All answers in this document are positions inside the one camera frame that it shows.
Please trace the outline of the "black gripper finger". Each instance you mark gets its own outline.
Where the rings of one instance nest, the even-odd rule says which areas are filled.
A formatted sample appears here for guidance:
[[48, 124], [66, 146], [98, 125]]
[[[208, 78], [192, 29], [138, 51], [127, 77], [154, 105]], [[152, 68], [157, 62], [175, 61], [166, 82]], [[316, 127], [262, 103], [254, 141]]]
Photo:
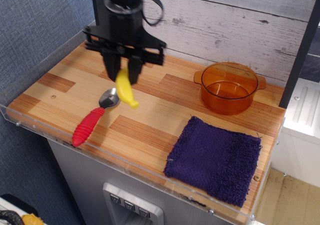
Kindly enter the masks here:
[[121, 57], [105, 51], [102, 52], [102, 57], [108, 77], [115, 81], [121, 68]]
[[140, 56], [133, 56], [128, 60], [128, 77], [131, 85], [138, 82], [142, 67], [145, 64]]

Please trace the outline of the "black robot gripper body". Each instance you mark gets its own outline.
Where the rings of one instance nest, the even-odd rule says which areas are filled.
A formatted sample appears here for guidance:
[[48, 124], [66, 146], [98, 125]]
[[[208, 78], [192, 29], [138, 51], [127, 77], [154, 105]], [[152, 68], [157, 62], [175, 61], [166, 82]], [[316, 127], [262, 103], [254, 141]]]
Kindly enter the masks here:
[[[159, 6], [159, 0], [153, 0]], [[143, 27], [144, 0], [92, 0], [95, 24], [84, 28], [86, 48], [101, 54], [162, 65], [166, 43]]]

